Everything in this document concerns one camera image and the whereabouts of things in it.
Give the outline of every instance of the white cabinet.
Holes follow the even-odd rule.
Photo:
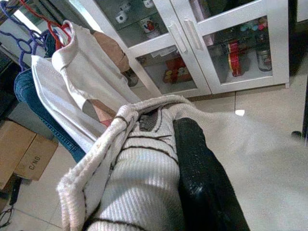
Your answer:
[[[288,0],[79,1],[155,96],[289,82]]]

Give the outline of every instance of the jar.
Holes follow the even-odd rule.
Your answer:
[[[262,48],[256,50],[258,67],[260,71],[270,71],[271,70],[271,57],[270,49]]]

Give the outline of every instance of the purple hanger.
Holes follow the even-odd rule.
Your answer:
[[[11,16],[6,11],[6,8],[16,8],[16,7],[18,7],[18,6],[7,6],[7,1],[0,1],[0,8],[3,11],[3,13],[8,17],[8,19],[12,20],[14,23],[16,23],[20,26],[23,26],[28,31],[30,39],[28,41],[26,41],[22,38],[16,38],[13,34],[11,34],[9,32],[4,32],[4,31],[1,31],[1,30],[0,30],[0,33],[3,34],[3,35],[6,35],[6,36],[10,36],[16,41],[17,46],[21,50],[21,53],[20,53],[20,56],[19,56],[19,59],[18,59],[18,63],[21,67],[21,71],[24,71],[25,69],[28,69],[27,64],[25,64],[24,61],[23,61],[25,54],[36,54],[38,46],[43,47],[45,50],[47,50],[46,38],[47,38],[47,35],[48,35],[48,30],[39,34],[37,31],[31,30],[30,28],[28,28],[18,18]],[[27,45],[27,49],[24,49],[21,46],[22,43]]]

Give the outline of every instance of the jeans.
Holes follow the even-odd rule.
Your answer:
[[[30,109],[46,124],[59,142],[72,154],[76,162],[82,159],[85,152],[69,136],[69,134],[58,124],[58,122],[49,114],[40,102],[31,69],[19,73],[15,79],[14,91],[19,101],[28,104]]]

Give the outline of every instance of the black leather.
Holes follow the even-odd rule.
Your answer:
[[[228,176],[190,118],[173,122],[180,166],[179,193],[187,231],[248,231]]]

